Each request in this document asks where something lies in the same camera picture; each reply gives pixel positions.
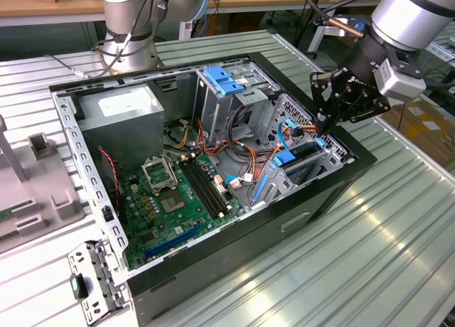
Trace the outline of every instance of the slotted aluminum surface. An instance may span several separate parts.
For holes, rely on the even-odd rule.
[[[427,47],[427,50],[455,67],[455,47],[449,43],[451,37],[455,37],[455,21],[447,25]]]
[[[309,94],[313,65],[266,31],[158,44],[167,65],[259,51]],[[91,53],[61,56],[96,75]],[[100,238],[48,86],[77,78],[53,60],[0,63],[0,114],[14,147],[54,139],[86,217],[0,255],[5,326],[84,326],[66,254]],[[348,125],[379,161],[330,214],[154,321],[152,326],[438,326],[455,304],[454,181],[373,120]],[[131,309],[101,326],[135,326]]]

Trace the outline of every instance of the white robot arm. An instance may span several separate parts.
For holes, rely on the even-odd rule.
[[[107,35],[98,52],[106,66],[112,63],[111,69],[122,73],[158,67],[159,58],[153,44],[157,26],[164,19],[197,19],[208,5],[208,0],[103,1]]]
[[[355,123],[390,110],[387,97],[410,102],[425,91],[417,54],[455,17],[455,0],[382,0],[363,32],[317,11],[327,24],[358,37],[332,73],[311,74],[316,128],[324,133],[339,122]],[[329,83],[331,94],[325,99],[322,92]]]

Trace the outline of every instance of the open computer tower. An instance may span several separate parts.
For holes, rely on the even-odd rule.
[[[376,161],[259,53],[50,89],[103,241],[68,255],[88,325],[143,326],[327,213]]]

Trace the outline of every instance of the blue latch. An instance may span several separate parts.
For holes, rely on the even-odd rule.
[[[277,164],[278,167],[287,164],[293,160],[295,160],[296,157],[291,153],[290,151],[280,151],[274,158],[273,161]]]
[[[295,123],[293,123],[293,121],[291,121],[290,119],[285,119],[283,121],[283,123],[287,124],[288,126],[290,126],[292,129],[296,129],[297,128],[297,125]]]
[[[232,78],[232,74],[225,71],[220,66],[205,68],[204,75],[221,92],[223,96],[233,95],[245,90],[243,85],[237,84]]]
[[[282,161],[278,158],[278,156],[275,156],[275,157],[273,158],[273,161],[277,164],[278,167],[283,166],[283,163],[282,163]]]
[[[321,147],[321,149],[324,148],[324,146],[326,145],[326,142],[320,137],[316,138],[316,143],[318,144],[319,147]]]

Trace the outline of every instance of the yellow wire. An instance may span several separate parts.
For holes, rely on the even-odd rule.
[[[185,134],[183,135],[182,142],[180,144],[178,144],[175,148],[179,149],[179,148],[182,148],[183,146],[185,146],[187,138],[188,138],[188,127],[185,128]]]

